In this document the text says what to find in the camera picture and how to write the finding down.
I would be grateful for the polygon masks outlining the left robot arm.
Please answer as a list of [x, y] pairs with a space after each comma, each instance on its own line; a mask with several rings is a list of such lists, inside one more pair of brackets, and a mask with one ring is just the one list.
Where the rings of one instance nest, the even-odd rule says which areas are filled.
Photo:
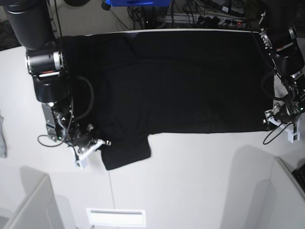
[[273, 119], [293, 125], [295, 133], [298, 119], [305, 112], [305, 74], [302, 71], [305, 60], [294, 26], [298, 1], [264, 0], [262, 6], [260, 36], [274, 64], [274, 72], [287, 91], [281, 98], [284, 105], [273, 114]]

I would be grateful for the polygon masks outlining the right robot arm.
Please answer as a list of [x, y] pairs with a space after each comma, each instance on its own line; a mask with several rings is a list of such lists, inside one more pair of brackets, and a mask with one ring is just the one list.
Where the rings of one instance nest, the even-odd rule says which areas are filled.
[[55, 38], [49, 9], [45, 0], [2, 0], [8, 21], [19, 43], [26, 48], [25, 63], [34, 84], [36, 98], [41, 102], [46, 120], [47, 137], [53, 142], [67, 144], [74, 154], [75, 165], [84, 168], [87, 158], [100, 146], [111, 145], [97, 138], [94, 126], [84, 131], [78, 125], [94, 105], [92, 84], [84, 77], [90, 91], [88, 108], [74, 116], [74, 99], [62, 42]]

